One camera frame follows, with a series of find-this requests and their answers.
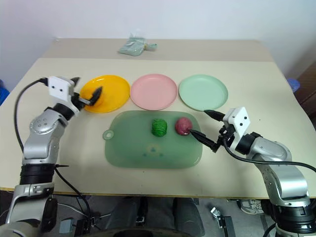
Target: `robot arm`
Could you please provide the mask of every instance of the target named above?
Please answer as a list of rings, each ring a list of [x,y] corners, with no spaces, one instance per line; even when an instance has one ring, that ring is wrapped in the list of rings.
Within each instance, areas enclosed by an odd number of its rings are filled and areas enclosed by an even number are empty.
[[[49,93],[55,98],[56,105],[48,107],[30,124],[30,136],[23,150],[20,184],[15,187],[6,225],[0,227],[1,237],[35,237],[49,232],[56,224],[57,200],[51,195],[59,141],[71,117],[78,115],[85,105],[93,105],[102,91],[100,87],[90,100],[82,99],[74,93],[78,79],[47,79]]]
[[[297,237],[315,235],[315,216],[310,205],[307,182],[294,165],[275,164],[292,161],[289,149],[279,143],[261,137],[253,132],[245,134],[250,120],[244,107],[230,109],[225,115],[217,111],[205,111],[215,120],[223,121],[217,142],[206,138],[198,131],[191,130],[192,135],[217,152],[223,145],[234,157],[237,151],[246,155],[247,162],[256,162],[260,170],[271,202],[271,216],[276,222],[278,236]]]

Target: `wooden cabinet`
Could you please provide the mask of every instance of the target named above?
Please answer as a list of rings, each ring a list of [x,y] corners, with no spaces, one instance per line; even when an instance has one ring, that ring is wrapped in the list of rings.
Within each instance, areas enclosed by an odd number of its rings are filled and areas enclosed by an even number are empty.
[[[295,97],[316,126],[316,62],[298,78],[301,87]]]

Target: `plastic bag on table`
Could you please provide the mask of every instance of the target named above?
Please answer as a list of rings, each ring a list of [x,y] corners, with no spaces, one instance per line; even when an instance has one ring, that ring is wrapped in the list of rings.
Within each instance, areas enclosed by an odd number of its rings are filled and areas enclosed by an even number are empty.
[[[118,50],[119,53],[138,56],[144,50],[154,51],[157,48],[156,43],[146,43],[145,38],[130,36],[126,44]]]

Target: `black cable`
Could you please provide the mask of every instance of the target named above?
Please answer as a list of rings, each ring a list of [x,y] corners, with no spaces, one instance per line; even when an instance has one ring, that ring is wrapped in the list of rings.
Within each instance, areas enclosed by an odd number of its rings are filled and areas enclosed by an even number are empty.
[[[57,167],[55,167],[55,171],[56,171],[57,175],[58,175],[72,190],[74,190],[74,191],[78,194],[78,196],[79,196],[80,198],[82,198],[82,200],[84,201],[84,203],[85,203],[85,205],[86,205],[86,207],[87,207],[87,212],[88,212],[88,214],[87,214],[87,216],[88,216],[88,218],[87,218],[87,220],[88,220],[88,226],[90,227],[90,226],[91,226],[91,210],[90,210],[90,206],[89,206],[88,201],[85,199],[85,197],[84,197],[71,183],[69,183],[69,182],[61,175],[61,173],[59,173]]]
[[[239,156],[235,155],[229,149],[226,139],[223,139],[223,146],[225,147],[225,150],[228,152],[228,154],[230,154],[232,157],[234,157],[237,160],[244,161],[244,162],[247,162],[247,163],[297,165],[297,166],[301,166],[301,167],[305,167],[305,168],[311,169],[312,171],[316,172],[316,168],[315,167],[313,167],[313,166],[311,166],[309,164],[301,163],[301,162],[295,162],[295,161],[258,161],[258,160],[251,160],[251,159],[245,159],[245,158],[239,157]],[[312,207],[312,209],[314,209],[316,207],[316,198],[311,203],[311,207]]]
[[[80,204],[80,202],[79,202],[79,200],[78,200],[78,197],[76,197],[76,200],[77,200],[77,202],[78,202],[78,204],[79,204],[79,207],[80,207],[81,211],[84,213],[84,210],[83,210],[83,208],[82,208],[82,206],[81,206],[81,204]]]
[[[94,225],[94,227],[101,231],[101,228],[98,227],[97,225]]]
[[[263,234],[263,236],[262,237],[267,237],[268,236],[268,234],[270,233],[270,231],[274,228],[276,226],[276,224],[274,223],[274,224],[272,224],[272,225],[270,225],[269,226],[269,228],[267,228],[267,230],[265,231],[265,233]]]
[[[27,86],[25,86],[23,88],[23,90],[21,90],[21,92],[19,93],[18,97],[16,98],[15,100],[15,104],[14,104],[14,130],[15,130],[15,135],[16,135],[16,138],[18,139],[18,143],[21,147],[21,150],[23,152],[24,150],[24,146],[23,146],[23,143],[22,143],[22,140],[21,140],[21,137],[20,137],[20,133],[19,133],[19,130],[18,130],[18,123],[17,123],[17,111],[18,111],[18,105],[19,105],[19,101],[21,99],[21,96],[23,95],[23,93],[28,89],[30,88],[32,85],[35,85],[36,83],[38,82],[42,82],[44,84],[47,85],[47,78],[41,78],[41,79],[38,79],[30,84],[28,84]]]

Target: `blue object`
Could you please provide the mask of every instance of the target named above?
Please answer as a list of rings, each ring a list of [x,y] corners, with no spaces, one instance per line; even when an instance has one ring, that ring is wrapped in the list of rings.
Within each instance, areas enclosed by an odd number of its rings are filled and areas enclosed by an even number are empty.
[[[297,91],[298,88],[300,88],[301,86],[300,82],[297,79],[289,78],[287,79],[287,82],[290,84],[293,93]]]
[[[0,105],[4,102],[10,92],[4,88],[2,80],[0,80]]]

